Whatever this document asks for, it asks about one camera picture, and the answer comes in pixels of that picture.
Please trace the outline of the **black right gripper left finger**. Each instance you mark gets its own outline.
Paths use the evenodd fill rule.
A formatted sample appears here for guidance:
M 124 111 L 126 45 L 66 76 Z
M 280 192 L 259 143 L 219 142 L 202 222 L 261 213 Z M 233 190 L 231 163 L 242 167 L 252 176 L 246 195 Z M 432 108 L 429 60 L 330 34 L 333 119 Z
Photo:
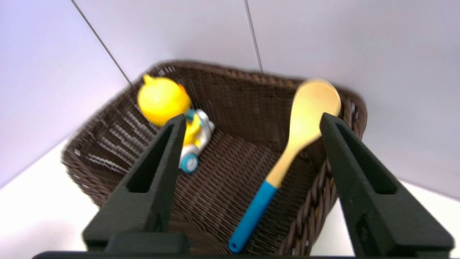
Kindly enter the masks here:
M 87 249 L 114 253 L 183 253 L 184 234 L 168 232 L 184 115 L 170 119 L 83 231 Z

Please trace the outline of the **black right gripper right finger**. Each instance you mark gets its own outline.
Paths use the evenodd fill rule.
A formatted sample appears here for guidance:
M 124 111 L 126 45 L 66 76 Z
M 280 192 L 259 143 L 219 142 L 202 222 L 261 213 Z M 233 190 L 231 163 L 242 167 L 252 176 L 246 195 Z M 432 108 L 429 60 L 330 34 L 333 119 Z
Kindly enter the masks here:
M 357 257 L 448 257 L 453 236 L 343 120 L 324 113 L 320 130 Z

